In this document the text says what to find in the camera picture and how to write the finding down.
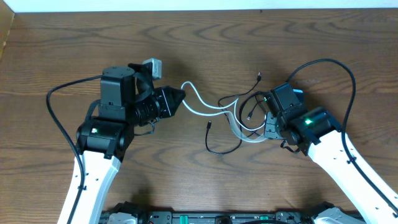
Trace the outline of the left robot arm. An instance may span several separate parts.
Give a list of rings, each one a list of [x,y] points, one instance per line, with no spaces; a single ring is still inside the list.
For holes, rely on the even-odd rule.
[[[92,102],[76,131],[77,156],[59,223],[98,223],[108,190],[136,126],[172,117],[186,94],[155,88],[151,63],[109,67],[100,76],[100,99]]]

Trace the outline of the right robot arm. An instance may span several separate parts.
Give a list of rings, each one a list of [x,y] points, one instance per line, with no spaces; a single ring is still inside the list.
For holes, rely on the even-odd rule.
[[[276,133],[336,182],[365,223],[397,223],[397,193],[363,159],[328,110],[308,110],[302,91],[288,83],[263,96]]]

